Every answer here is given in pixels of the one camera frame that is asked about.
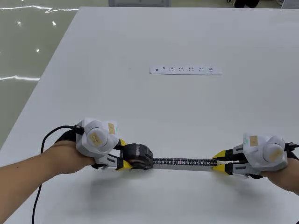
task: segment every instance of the electrical outlet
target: electrical outlet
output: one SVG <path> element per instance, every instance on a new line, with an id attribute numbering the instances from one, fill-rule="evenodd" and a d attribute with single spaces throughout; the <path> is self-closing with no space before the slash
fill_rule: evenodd
<path id="1" fill-rule="evenodd" d="M 150 74 L 166 75 L 222 75 L 222 72 L 213 66 L 153 66 L 149 69 Z"/>

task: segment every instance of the hand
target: hand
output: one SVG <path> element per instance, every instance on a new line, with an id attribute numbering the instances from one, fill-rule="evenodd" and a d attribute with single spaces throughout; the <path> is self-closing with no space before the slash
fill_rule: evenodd
<path id="1" fill-rule="evenodd" d="M 40 156 L 47 159 L 57 175 L 75 173 L 95 163 L 94 158 L 78 152 L 76 143 L 72 141 L 59 141 Z"/>
<path id="2" fill-rule="evenodd" d="M 280 188 L 299 194 L 299 161 L 288 158 L 288 166 L 275 172 L 261 173 Z"/>

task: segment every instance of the shiny floor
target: shiny floor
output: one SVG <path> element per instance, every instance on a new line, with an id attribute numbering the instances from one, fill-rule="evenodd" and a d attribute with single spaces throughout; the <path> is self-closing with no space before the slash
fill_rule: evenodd
<path id="1" fill-rule="evenodd" d="M 0 0 L 0 148 L 80 6 L 106 7 L 108 0 Z M 172 0 L 171 6 L 232 7 L 232 3 Z M 257 7 L 280 5 L 262 0 Z"/>

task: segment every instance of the white table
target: white table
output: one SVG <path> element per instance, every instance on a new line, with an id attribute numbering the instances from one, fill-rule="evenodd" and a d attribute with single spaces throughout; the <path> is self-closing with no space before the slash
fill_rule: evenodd
<path id="1" fill-rule="evenodd" d="M 296 10 L 81 8 L 0 165 L 38 154 L 48 131 L 84 117 L 116 120 L 124 139 L 156 157 L 209 158 L 241 143 L 244 131 L 298 142 L 298 27 Z M 189 63 L 224 74 L 149 74 L 150 66 Z M 30 223 L 35 196 L 7 223 Z M 295 194 L 265 178 L 85 168 L 44 185 L 36 223 L 292 224 L 298 207 Z"/>

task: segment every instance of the tape measure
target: tape measure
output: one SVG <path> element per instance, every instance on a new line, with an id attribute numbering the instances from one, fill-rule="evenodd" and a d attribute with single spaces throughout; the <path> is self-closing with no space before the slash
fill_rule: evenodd
<path id="1" fill-rule="evenodd" d="M 211 170 L 217 166 L 214 159 L 190 159 L 190 158 L 153 158 L 154 169 L 175 170 Z"/>

